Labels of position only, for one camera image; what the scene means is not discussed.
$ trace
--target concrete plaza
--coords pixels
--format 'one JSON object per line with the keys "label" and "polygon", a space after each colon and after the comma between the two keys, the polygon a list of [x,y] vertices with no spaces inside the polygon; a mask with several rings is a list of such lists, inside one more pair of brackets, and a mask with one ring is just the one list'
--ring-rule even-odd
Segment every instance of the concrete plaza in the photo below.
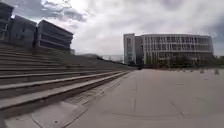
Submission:
{"label": "concrete plaza", "polygon": [[66,128],[223,128],[224,71],[128,74]]}

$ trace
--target cloud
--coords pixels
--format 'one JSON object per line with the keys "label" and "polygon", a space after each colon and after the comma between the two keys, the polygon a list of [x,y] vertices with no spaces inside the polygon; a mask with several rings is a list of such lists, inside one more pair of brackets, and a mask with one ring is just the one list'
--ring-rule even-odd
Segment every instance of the cloud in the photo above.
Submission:
{"label": "cloud", "polygon": [[214,41],[217,38],[214,33],[224,34],[215,29],[224,16],[222,0],[101,0],[99,3],[92,4],[96,16],[76,31],[73,47],[81,52],[123,54],[123,33],[210,34]]}
{"label": "cloud", "polygon": [[213,37],[224,54],[223,0],[6,0],[16,13],[45,17],[74,32],[81,53],[123,54],[123,34],[188,33]]}

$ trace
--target curved building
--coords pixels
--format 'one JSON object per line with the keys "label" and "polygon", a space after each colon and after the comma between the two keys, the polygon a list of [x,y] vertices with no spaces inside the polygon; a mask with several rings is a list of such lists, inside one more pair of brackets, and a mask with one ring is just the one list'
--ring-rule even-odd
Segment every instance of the curved building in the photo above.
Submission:
{"label": "curved building", "polygon": [[169,63],[171,59],[185,57],[189,63],[204,64],[213,57],[212,38],[188,34],[124,35],[125,63]]}

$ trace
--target stair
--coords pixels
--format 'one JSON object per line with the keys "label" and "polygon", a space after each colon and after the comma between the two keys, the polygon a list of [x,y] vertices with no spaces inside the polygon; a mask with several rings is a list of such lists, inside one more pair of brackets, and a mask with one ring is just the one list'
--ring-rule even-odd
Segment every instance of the stair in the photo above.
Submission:
{"label": "stair", "polygon": [[53,81],[51,81],[50,83],[45,83],[51,85],[46,86],[43,82],[42,86],[44,86],[44,89],[39,87],[40,90],[37,90],[38,85],[33,86],[34,84],[17,84],[11,85],[9,87],[4,86],[1,87],[1,92],[5,93],[1,93],[2,99],[0,99],[0,113],[4,118],[10,118],[13,116],[18,116],[20,114],[32,112],[37,108],[64,100],[81,92],[92,89],[96,86],[105,84],[126,73],[127,72],[117,72],[111,73],[110,75],[107,74],[106,76],[102,75],[100,77],[96,75],[95,77],[92,76],[94,77],[94,79],[90,77],[91,79],[88,79],[88,81],[86,80],[87,78],[83,78],[81,80],[76,79],[76,84],[69,83],[67,86],[61,86],[60,84],[54,86],[55,84],[50,84]]}
{"label": "stair", "polygon": [[105,84],[132,68],[40,49],[35,55],[0,43],[0,113],[4,118],[32,112]]}

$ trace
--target modern building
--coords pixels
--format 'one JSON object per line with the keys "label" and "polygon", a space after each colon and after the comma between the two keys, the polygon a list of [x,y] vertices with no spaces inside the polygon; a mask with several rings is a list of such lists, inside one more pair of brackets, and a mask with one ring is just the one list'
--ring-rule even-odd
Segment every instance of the modern building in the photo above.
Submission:
{"label": "modern building", "polygon": [[38,24],[38,46],[58,50],[70,50],[73,33],[50,22],[42,20]]}
{"label": "modern building", "polygon": [[32,49],[36,38],[36,25],[36,22],[16,15],[14,19],[11,19],[9,42],[16,46]]}
{"label": "modern building", "polygon": [[188,34],[124,34],[125,63],[143,60],[144,64],[163,63],[187,58],[191,65],[206,64],[213,57],[212,38]]}
{"label": "modern building", "polygon": [[8,26],[13,9],[12,6],[0,2],[0,42],[5,42],[9,38]]}

